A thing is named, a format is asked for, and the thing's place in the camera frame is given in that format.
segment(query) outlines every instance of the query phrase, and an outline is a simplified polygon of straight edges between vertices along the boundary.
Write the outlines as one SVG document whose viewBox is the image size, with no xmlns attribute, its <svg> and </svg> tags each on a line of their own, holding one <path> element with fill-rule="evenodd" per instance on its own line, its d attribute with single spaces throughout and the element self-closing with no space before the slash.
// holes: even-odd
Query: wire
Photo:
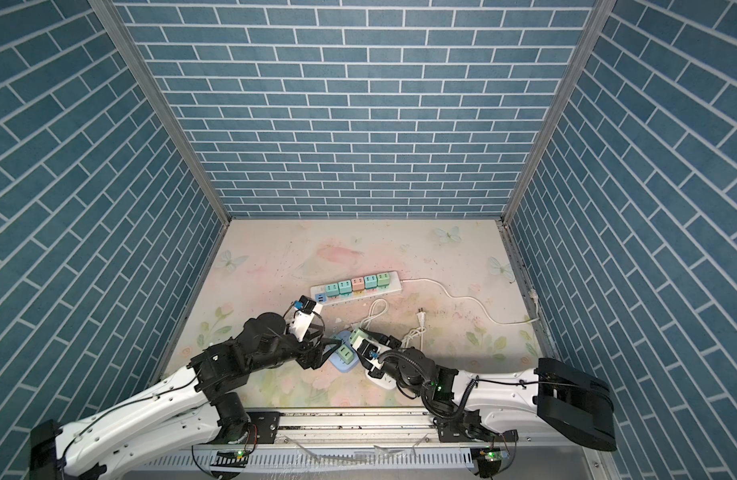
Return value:
<svg viewBox="0 0 737 480">
<path fill-rule="evenodd" d="M 203 467 L 200 466 L 200 463 L 198 463 L 198 461 L 195 459 L 195 446 L 194 445 L 190 446 L 190 452 L 192 453 L 192 462 L 195 464 L 195 466 L 198 467 L 198 470 L 201 470 L 201 472 L 205 473 L 206 475 L 209 475 L 211 478 L 214 478 L 214 480 L 216 480 L 216 477 L 210 474 L 209 472 L 207 472 L 206 470 L 203 470 Z"/>
<path fill-rule="evenodd" d="M 430 278 L 409 278 L 406 280 L 401 280 L 402 283 L 408 283 L 408 282 L 430 282 L 434 283 L 435 285 L 440 286 L 441 289 L 443 289 L 443 293 L 446 294 L 446 296 L 452 300 L 472 300 L 476 303 L 478 303 L 481 306 L 481 309 L 483 309 L 483 313 L 486 314 L 486 318 L 488 318 L 490 321 L 498 324 L 498 325 L 525 325 L 526 323 L 533 323 L 539 320 L 539 317 L 531 319 L 531 320 L 524 320 L 522 322 L 499 322 L 497 320 L 494 320 L 491 315 L 489 315 L 489 311 L 486 310 L 486 305 L 484 305 L 480 300 L 475 298 L 474 296 L 452 296 L 448 290 L 446 290 L 446 287 L 443 285 L 443 283 L 438 282 L 437 280 L 432 280 Z M 535 304 L 538 305 L 538 298 L 535 300 Z"/>
<path fill-rule="evenodd" d="M 401 392 L 404 397 L 410 400 L 416 400 L 417 398 L 419 398 L 418 396 L 416 396 L 416 394 L 414 394 L 415 396 L 410 396 L 408 393 L 404 392 L 403 389 L 401 388 L 400 382 L 395 382 L 395 387 L 398 388 L 398 391 Z"/>
<path fill-rule="evenodd" d="M 288 312 L 291 311 L 291 309 L 294 307 L 294 302 L 291 302 L 291 305 L 288 306 L 285 312 L 283 312 L 283 315 L 281 315 L 284 319 L 286 318 L 286 315 L 288 315 Z"/>
<path fill-rule="evenodd" d="M 467 399 L 470 397 L 470 393 L 472 393 L 472 390 L 477 385 L 478 385 L 478 377 L 476 376 L 474 379 L 471 379 L 467 387 L 465 387 L 465 392 L 462 393 L 462 398 L 461 400 L 459 400 L 459 406 L 451 414 L 436 412 L 435 408 L 432 406 L 430 402 L 430 398 L 427 398 L 427 393 L 426 393 L 427 390 L 422 390 L 421 402 L 422 402 L 422 405 L 425 406 L 425 408 L 427 408 L 433 415 L 437 416 L 441 420 L 453 421 L 459 418 L 462 412 L 465 411 L 465 406 L 467 405 Z"/>
<path fill-rule="evenodd" d="M 254 426 L 254 447 L 251 447 L 251 452 L 248 453 L 249 455 L 251 455 L 252 453 L 256 452 L 256 440 L 257 440 L 257 437 L 258 437 L 258 434 L 259 434 L 259 430 L 256 427 L 256 423 L 252 423 L 251 425 Z"/>
<path fill-rule="evenodd" d="M 381 312 L 374 312 L 374 308 L 379 305 L 380 302 L 383 302 L 385 304 L 385 308 Z M 355 322 L 352 324 L 352 329 L 361 329 L 361 330 L 368 330 L 371 327 L 371 321 L 374 320 L 377 317 L 380 317 L 387 313 L 387 310 L 389 309 L 389 304 L 387 303 L 387 300 L 383 298 L 378 298 L 374 300 L 374 302 L 371 304 L 371 306 L 368 308 L 368 316 L 365 317 L 360 322 Z"/>
<path fill-rule="evenodd" d="M 412 342 L 412 340 L 416 337 L 419 337 L 419 351 L 423 352 L 423 349 L 425 348 L 425 332 L 427 331 L 427 327 L 425 326 L 425 311 L 422 309 L 419 309 L 419 312 L 417 312 L 417 321 L 419 322 L 419 327 L 415 329 L 411 329 L 408 333 L 405 334 L 405 336 L 401 339 L 401 348 L 409 348 L 409 344 Z"/>
<path fill-rule="evenodd" d="M 177 390 L 185 389 L 188 386 L 192 385 L 192 382 L 194 382 L 196 378 L 198 378 L 198 375 L 197 374 L 192 378 L 192 380 L 190 380 L 188 383 L 182 385 L 181 387 L 177 387 L 176 389 L 166 390 L 165 392 L 153 393 L 151 396 L 148 396 L 148 397 L 137 398 L 136 400 L 131 400 L 130 402 L 121 403 L 120 405 L 114 406 L 113 408 L 110 408 L 109 410 L 107 410 L 105 413 L 101 414 L 99 416 L 99 418 L 97 418 L 96 420 L 94 420 L 92 423 L 88 424 L 88 426 L 86 428 L 84 428 L 83 430 L 80 431 L 80 433 L 78 433 L 77 435 L 75 435 L 73 437 L 73 439 L 70 440 L 70 443 L 68 443 L 67 446 L 64 448 L 64 452 L 62 452 L 62 458 L 61 458 L 61 465 L 62 465 L 63 475 L 64 475 L 64 464 L 66 463 L 67 451 L 70 450 L 70 447 L 75 443 L 75 441 L 78 438 L 80 438 L 81 436 L 83 436 L 83 434 L 85 434 L 89 430 L 89 428 L 91 428 L 94 425 L 96 425 L 102 418 L 110 415 L 112 412 L 114 412 L 114 411 L 116 411 L 116 410 L 118 410 L 120 408 L 124 408 L 124 407 L 127 407 L 129 405 L 133 405 L 134 403 L 144 402 L 146 400 L 151 400 L 153 398 L 160 397 L 162 395 L 166 395 L 167 393 L 172 393 L 172 392 L 175 392 Z"/>
<path fill-rule="evenodd" d="M 508 451 L 508 456 L 510 456 L 510 463 L 508 463 L 508 466 L 502 468 L 498 472 L 498 474 L 504 472 L 509 467 L 511 467 L 512 464 L 515 463 L 515 459 L 517 458 L 517 437 L 515 438 L 515 443 L 513 444 L 513 452 L 510 454 L 510 449 L 508 448 L 508 441 L 505 440 L 505 436 L 503 434 L 501 434 L 501 433 L 499 434 L 499 436 L 502 437 L 502 440 L 505 442 L 505 450 Z"/>
<path fill-rule="evenodd" d="M 244 452 L 246 450 L 248 450 L 248 440 L 251 439 L 251 426 L 253 426 L 254 428 L 256 428 L 256 425 L 254 425 L 251 422 L 248 422 L 248 425 L 249 425 L 249 427 L 248 427 L 248 432 L 246 433 L 246 441 L 243 443 L 243 451 Z"/>
<path fill-rule="evenodd" d="M 589 389 L 585 386 L 581 385 L 575 385 L 574 383 L 558 383 L 558 382 L 545 382 L 544 380 L 534 380 L 533 382 L 497 382 L 496 380 L 484 380 L 479 379 L 479 382 L 487 382 L 487 383 L 496 383 L 498 385 L 508 385 L 508 386 L 527 386 L 527 385 L 555 385 L 555 386 L 569 386 L 575 389 L 585 390 L 585 392 L 590 392 L 596 396 L 599 396 L 600 398 L 603 398 L 606 403 L 609 404 L 609 407 L 613 410 L 613 402 L 611 401 L 611 398 L 609 398 L 608 395 L 606 395 L 603 392 L 598 392 L 594 389 Z"/>
</svg>

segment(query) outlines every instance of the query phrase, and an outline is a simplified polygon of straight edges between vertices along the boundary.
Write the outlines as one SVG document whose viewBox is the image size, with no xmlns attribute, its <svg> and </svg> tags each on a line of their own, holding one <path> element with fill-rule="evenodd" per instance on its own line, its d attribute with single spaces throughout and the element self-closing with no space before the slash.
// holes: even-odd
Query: blue brick wallpaper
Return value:
<svg viewBox="0 0 737 480">
<path fill-rule="evenodd" d="M 0 1 L 0 478 L 143 389 L 219 229 L 88 3 Z"/>
<path fill-rule="evenodd" d="M 514 228 L 622 477 L 737 479 L 737 2 L 618 0 Z"/>
<path fill-rule="evenodd" d="M 233 216 L 496 217 L 593 3 L 116 6 Z"/>
</svg>

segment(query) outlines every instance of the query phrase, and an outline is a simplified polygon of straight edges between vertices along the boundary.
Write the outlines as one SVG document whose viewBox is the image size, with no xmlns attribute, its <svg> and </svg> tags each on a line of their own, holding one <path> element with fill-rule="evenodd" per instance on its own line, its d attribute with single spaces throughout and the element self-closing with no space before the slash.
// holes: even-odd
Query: black cable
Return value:
<svg viewBox="0 0 737 480">
<path fill-rule="evenodd" d="M 192 378 L 192 380 L 190 380 L 188 383 L 182 385 L 181 387 L 177 387 L 176 389 L 166 390 L 165 392 L 153 393 L 151 396 L 148 396 L 148 397 L 137 398 L 136 400 L 131 400 L 130 402 L 121 403 L 120 405 L 114 406 L 113 408 L 110 408 L 109 410 L 107 410 L 105 413 L 101 414 L 99 416 L 99 418 L 97 418 L 92 423 L 90 423 L 86 428 L 84 428 L 83 430 L 81 430 L 79 434 L 75 435 L 73 437 L 73 439 L 70 440 L 70 443 L 67 444 L 67 447 L 64 448 L 64 452 L 62 452 L 62 457 L 61 457 L 62 471 L 64 471 L 64 464 L 66 463 L 67 451 L 70 450 L 70 447 L 75 443 L 75 441 L 78 438 L 80 438 L 81 436 L 83 436 L 83 434 L 85 434 L 88 431 L 89 428 L 91 428 L 94 425 L 96 425 L 96 423 L 99 422 L 102 418 L 110 415 L 112 412 L 116 411 L 119 408 L 124 408 L 126 406 L 133 405 L 134 403 L 144 402 L 145 400 L 151 400 L 153 398 L 160 397 L 162 395 L 166 395 L 167 393 L 171 393 L 171 392 L 175 392 L 177 390 L 185 389 L 188 386 L 192 385 L 192 382 L 194 382 L 196 378 L 198 378 L 198 375 L 197 374 Z"/>
<path fill-rule="evenodd" d="M 294 302 L 291 302 L 291 305 L 288 306 L 285 312 L 283 312 L 283 315 L 281 315 L 284 319 L 286 318 L 286 315 L 288 315 L 288 312 L 291 310 L 291 308 L 294 306 Z"/>
<path fill-rule="evenodd" d="M 201 472 L 205 473 L 206 475 L 209 475 L 211 478 L 216 480 L 216 477 L 210 474 L 209 472 L 207 472 L 206 470 L 203 470 L 203 467 L 200 466 L 200 463 L 198 463 L 198 461 L 195 459 L 195 446 L 194 445 L 190 446 L 190 452 L 192 453 L 192 462 L 195 464 L 195 466 L 198 467 L 198 470 L 201 470 Z"/>
<path fill-rule="evenodd" d="M 516 382 L 497 382 L 496 380 L 484 380 L 484 379 L 479 379 L 479 381 L 480 382 L 487 382 L 487 383 L 496 383 L 498 385 L 508 385 L 508 386 L 527 386 L 527 385 L 535 385 L 537 383 L 540 384 L 540 385 L 569 386 L 569 387 L 573 387 L 575 389 L 585 390 L 585 392 L 590 392 L 590 393 L 592 393 L 592 394 L 594 394 L 596 396 L 599 396 L 600 398 L 603 398 L 606 401 L 606 403 L 609 404 L 609 407 L 611 407 L 612 410 L 614 409 L 613 408 L 613 402 L 611 401 L 611 398 L 609 398 L 609 396 L 606 395 L 605 393 L 598 392 L 597 390 L 594 390 L 594 389 L 589 389 L 589 388 L 587 388 L 585 386 L 575 385 L 574 383 L 546 382 L 544 380 L 534 380 L 532 382 L 520 381 L 520 382 L 517 382 L 517 383 Z"/>
<path fill-rule="evenodd" d="M 431 382 L 432 379 L 429 377 L 429 372 L 425 371 L 425 369 L 422 368 L 422 366 L 416 360 L 409 358 L 403 352 L 400 352 L 398 350 L 387 350 L 383 353 L 380 353 L 376 360 L 382 363 L 385 359 L 389 357 L 394 357 L 396 359 L 407 362 L 410 366 L 414 367 L 414 370 L 419 372 L 419 374 L 422 376 L 423 379 L 425 379 L 426 382 Z"/>
<path fill-rule="evenodd" d="M 403 396 L 408 398 L 409 400 L 416 400 L 417 398 L 419 398 L 418 396 L 410 396 L 408 393 L 404 392 L 403 389 L 401 388 L 400 382 L 395 382 L 395 387 L 397 387 L 398 391 L 401 392 Z"/>
<path fill-rule="evenodd" d="M 440 412 L 435 411 L 435 408 L 432 406 L 431 403 L 429 403 L 430 399 L 427 398 L 427 395 L 426 395 L 427 390 L 422 390 L 421 402 L 425 406 L 425 408 L 427 408 L 433 415 L 437 416 L 441 420 L 448 420 L 448 421 L 456 420 L 457 418 L 461 416 L 462 412 L 465 411 L 465 405 L 467 405 L 467 399 L 470 397 L 470 393 L 472 393 L 472 390 L 477 385 L 478 385 L 478 377 L 476 376 L 474 379 L 470 380 L 467 387 L 465 388 L 465 392 L 462 393 L 462 398 L 459 401 L 459 406 L 450 415 L 446 413 L 440 413 Z"/>
</svg>

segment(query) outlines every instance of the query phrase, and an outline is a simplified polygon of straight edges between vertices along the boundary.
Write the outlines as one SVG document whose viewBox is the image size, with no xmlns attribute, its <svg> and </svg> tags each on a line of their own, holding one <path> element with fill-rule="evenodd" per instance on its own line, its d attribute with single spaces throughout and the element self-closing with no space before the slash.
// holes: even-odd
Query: metal frame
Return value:
<svg viewBox="0 0 737 480">
<path fill-rule="evenodd" d="M 574 87 L 577 85 L 579 78 L 582 76 L 582 71 L 585 69 L 587 60 L 590 58 L 590 53 L 593 52 L 595 42 L 598 41 L 598 37 L 601 36 L 604 24 L 611 13 L 614 3 L 617 0 L 598 0 L 593 8 L 590 17 L 587 19 L 585 29 L 582 31 L 582 35 L 579 38 L 579 44 L 574 50 L 574 54 L 571 55 L 571 60 L 568 62 L 566 67 L 566 74 L 561 80 L 560 86 L 558 86 L 557 92 L 553 96 L 553 101 L 550 104 L 550 108 L 547 109 L 547 116 L 545 121 L 542 122 L 542 127 L 539 129 L 534 144 L 531 146 L 531 150 L 526 158 L 521 172 L 518 174 L 515 188 L 513 189 L 512 195 L 508 199 L 508 204 L 505 207 L 505 212 L 502 214 L 502 222 L 505 225 L 509 225 L 512 222 L 513 217 L 517 212 L 517 207 L 521 204 L 523 196 L 526 194 L 528 184 L 531 182 L 531 178 L 534 177 L 534 172 L 539 167 L 539 162 L 542 160 L 542 155 L 545 154 L 547 145 L 550 143 L 550 139 L 555 132 L 555 128 L 558 125 L 558 121 L 561 120 L 563 110 L 566 109 L 571 94 L 574 93 Z"/>
<path fill-rule="evenodd" d="M 131 33 L 129 33 L 126 28 L 123 18 L 120 17 L 120 14 L 115 8 L 115 5 L 113 5 L 112 0 L 89 0 L 89 4 L 91 4 L 91 7 L 94 9 L 94 13 L 96 13 L 96 16 L 99 18 L 99 21 L 104 27 L 106 33 L 110 35 L 110 39 L 115 44 L 120 56 L 123 57 L 124 62 L 142 89 L 147 101 L 150 102 L 152 110 L 155 110 L 155 115 L 160 119 L 163 128 L 166 129 L 166 132 L 174 142 L 176 149 L 179 150 L 182 155 L 184 163 L 187 164 L 188 168 L 190 168 L 192 176 L 195 177 L 201 191 L 206 195 L 206 198 L 208 198 L 211 207 L 216 212 L 216 215 L 220 217 L 222 225 L 229 225 L 230 216 L 227 212 L 227 208 L 225 208 L 224 203 L 220 199 L 216 190 L 214 190 L 213 185 L 211 185 L 211 180 L 208 178 L 206 171 L 200 164 L 198 155 L 192 148 L 190 140 L 187 139 L 182 126 L 179 124 L 179 121 L 176 120 L 165 95 L 163 95 L 163 92 L 160 90 L 158 83 L 155 82 L 155 78 L 147 67 L 147 63 L 145 63 L 142 53 L 139 51 L 139 48 L 136 47 L 136 43 L 133 41 Z"/>
<path fill-rule="evenodd" d="M 619 480 L 619 472 L 617 466 L 614 465 L 611 452 L 598 452 L 589 448 L 582 448 L 582 452 L 585 453 L 593 480 Z"/>
<path fill-rule="evenodd" d="M 269 411 L 250 408 L 249 412 Z M 485 442 L 440 443 L 432 416 L 421 407 L 276 408 L 276 441 L 256 447 L 246 468 L 212 468 L 225 472 L 325 472 L 360 468 L 447 468 L 467 466 L 469 448 Z M 517 446 L 573 446 L 558 432 L 521 432 Z M 204 468 L 219 451 L 238 445 L 195 446 Z M 182 450 L 138 467 L 137 471 L 194 470 L 191 451 Z"/>
</svg>

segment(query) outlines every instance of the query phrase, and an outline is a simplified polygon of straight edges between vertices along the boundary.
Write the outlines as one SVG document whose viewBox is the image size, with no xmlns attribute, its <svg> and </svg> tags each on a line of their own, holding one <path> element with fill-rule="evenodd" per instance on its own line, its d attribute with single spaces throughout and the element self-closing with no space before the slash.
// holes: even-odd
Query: floral tabletop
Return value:
<svg viewBox="0 0 737 480">
<path fill-rule="evenodd" d="M 310 286 L 392 270 L 402 279 L 437 280 L 453 296 L 477 297 L 499 322 L 527 320 L 493 220 L 235 220 L 166 373 L 211 343 L 238 335 L 248 318 L 283 313 Z M 419 326 L 415 313 L 424 309 L 422 348 L 439 365 L 513 372 L 533 368 L 541 354 L 531 325 L 493 323 L 478 303 L 449 299 L 434 283 L 405 283 L 402 293 L 382 298 L 388 312 L 373 320 L 371 330 L 400 339 Z M 326 333 L 364 319 L 373 300 L 325 307 Z M 418 337 L 411 346 L 420 347 Z M 341 373 L 328 361 L 319 370 L 289 362 L 255 372 L 238 392 L 250 408 L 421 405 L 376 386 L 360 366 Z"/>
</svg>

